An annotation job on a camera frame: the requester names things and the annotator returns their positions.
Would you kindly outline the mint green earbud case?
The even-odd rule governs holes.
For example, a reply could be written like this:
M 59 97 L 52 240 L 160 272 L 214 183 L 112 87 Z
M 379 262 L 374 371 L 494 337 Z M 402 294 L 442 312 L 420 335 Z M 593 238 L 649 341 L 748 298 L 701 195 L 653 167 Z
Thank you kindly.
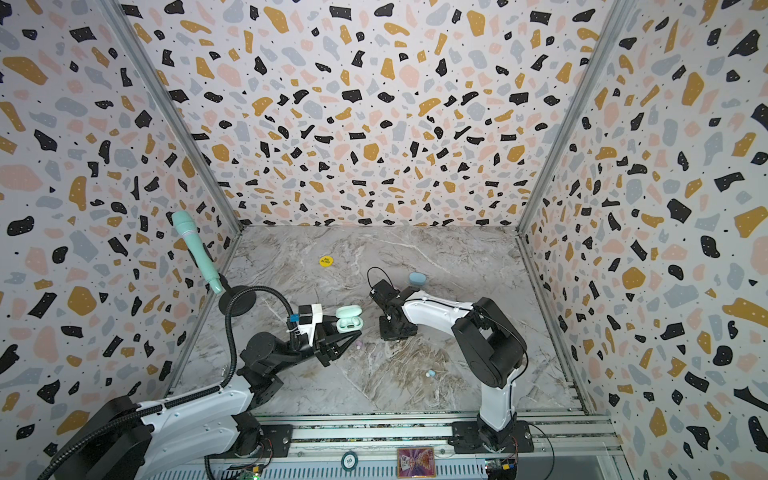
M 361 330 L 363 327 L 361 314 L 362 307 L 359 305 L 339 307 L 335 312 L 335 316 L 337 318 L 337 331 L 340 333 L 346 333 L 350 331 Z

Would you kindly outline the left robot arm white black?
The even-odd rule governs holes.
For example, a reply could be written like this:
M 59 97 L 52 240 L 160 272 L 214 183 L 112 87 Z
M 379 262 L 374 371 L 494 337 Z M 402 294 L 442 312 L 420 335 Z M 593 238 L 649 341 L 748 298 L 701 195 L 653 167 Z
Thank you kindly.
M 215 384 L 185 395 L 134 404 L 121 397 L 105 405 L 64 450 L 71 455 L 56 479 L 146 479 L 203 457 L 230 453 L 269 459 L 285 455 L 290 430 L 264 428 L 255 408 L 282 387 L 279 373 L 312 358 L 327 366 L 357 340 L 359 332 L 321 328 L 313 344 L 297 348 L 269 332 L 251 337 L 244 364 L 227 386 Z

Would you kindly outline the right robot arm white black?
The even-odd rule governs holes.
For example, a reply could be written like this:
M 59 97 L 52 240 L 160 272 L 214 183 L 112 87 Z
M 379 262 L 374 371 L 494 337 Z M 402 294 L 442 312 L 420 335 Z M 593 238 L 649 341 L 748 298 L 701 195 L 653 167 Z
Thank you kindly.
M 386 341 L 410 338 L 421 327 L 451 335 L 482 384 L 480 425 L 492 432 L 512 425 L 515 384 L 528 364 L 527 343 L 493 300 L 451 301 L 414 287 L 398 290 L 385 280 L 371 288 L 370 296 L 382 310 L 379 328 Z

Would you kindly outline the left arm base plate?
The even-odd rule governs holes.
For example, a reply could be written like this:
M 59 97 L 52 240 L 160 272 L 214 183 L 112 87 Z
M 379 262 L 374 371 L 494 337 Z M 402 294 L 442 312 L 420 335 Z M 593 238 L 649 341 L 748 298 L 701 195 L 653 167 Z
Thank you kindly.
M 261 425 L 258 429 L 241 433 L 232 447 L 224 453 L 212 455 L 212 458 L 246 462 L 286 458 L 293 432 L 291 424 Z

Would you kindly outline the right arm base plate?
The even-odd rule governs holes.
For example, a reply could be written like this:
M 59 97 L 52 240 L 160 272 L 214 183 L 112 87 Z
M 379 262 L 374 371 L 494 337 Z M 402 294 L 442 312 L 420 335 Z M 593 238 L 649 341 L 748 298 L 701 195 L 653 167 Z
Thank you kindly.
M 451 424 L 452 433 L 447 442 L 458 454 L 531 453 L 534 443 L 530 424 L 512 420 L 501 431 L 486 425 L 480 418 Z

